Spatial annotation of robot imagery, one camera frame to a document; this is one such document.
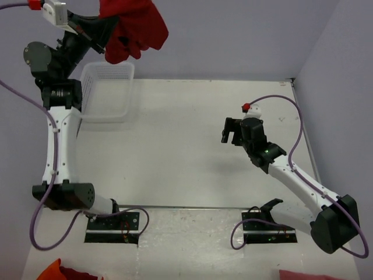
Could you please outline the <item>red t shirt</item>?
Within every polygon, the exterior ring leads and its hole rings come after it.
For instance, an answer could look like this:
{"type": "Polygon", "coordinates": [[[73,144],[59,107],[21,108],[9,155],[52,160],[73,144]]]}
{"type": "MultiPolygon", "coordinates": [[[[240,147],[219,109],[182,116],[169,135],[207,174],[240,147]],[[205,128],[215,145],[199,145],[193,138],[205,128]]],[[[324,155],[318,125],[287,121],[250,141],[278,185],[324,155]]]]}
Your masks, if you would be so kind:
{"type": "Polygon", "coordinates": [[[168,28],[153,1],[100,1],[99,17],[113,16],[119,22],[105,47],[105,60],[111,64],[129,57],[138,60],[150,48],[160,50],[168,38],[168,28]]]}

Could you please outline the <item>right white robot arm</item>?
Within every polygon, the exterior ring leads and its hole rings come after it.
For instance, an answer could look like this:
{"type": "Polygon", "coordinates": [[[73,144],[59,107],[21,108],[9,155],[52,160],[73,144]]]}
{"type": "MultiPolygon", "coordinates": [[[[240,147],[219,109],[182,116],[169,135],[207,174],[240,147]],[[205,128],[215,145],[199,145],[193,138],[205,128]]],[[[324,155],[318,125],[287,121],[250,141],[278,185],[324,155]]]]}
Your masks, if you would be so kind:
{"type": "Polygon", "coordinates": [[[315,244],[332,254],[361,233],[357,203],[350,195],[340,196],[327,189],[299,168],[279,145],[269,142],[263,121],[255,117],[226,118],[222,143],[241,146],[251,163],[285,185],[306,207],[306,216],[296,216],[291,223],[285,214],[284,223],[310,234],[315,244]]]}

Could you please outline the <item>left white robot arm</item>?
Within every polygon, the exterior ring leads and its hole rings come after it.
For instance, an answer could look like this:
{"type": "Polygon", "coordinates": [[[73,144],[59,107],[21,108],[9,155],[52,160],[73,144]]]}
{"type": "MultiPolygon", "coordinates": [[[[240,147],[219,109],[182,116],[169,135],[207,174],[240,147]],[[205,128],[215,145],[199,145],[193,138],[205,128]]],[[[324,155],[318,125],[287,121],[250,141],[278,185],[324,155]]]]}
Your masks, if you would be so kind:
{"type": "Polygon", "coordinates": [[[32,195],[52,210],[84,211],[101,215],[108,229],[120,225],[121,214],[114,199],[96,194],[93,184],[81,183],[76,166],[76,142],[81,124],[82,84],[70,75],[90,49],[102,54],[118,24],[116,16],[100,18],[67,13],[67,27],[56,48],[34,41],[23,58],[40,89],[42,111],[47,115],[47,162],[32,195]]]}

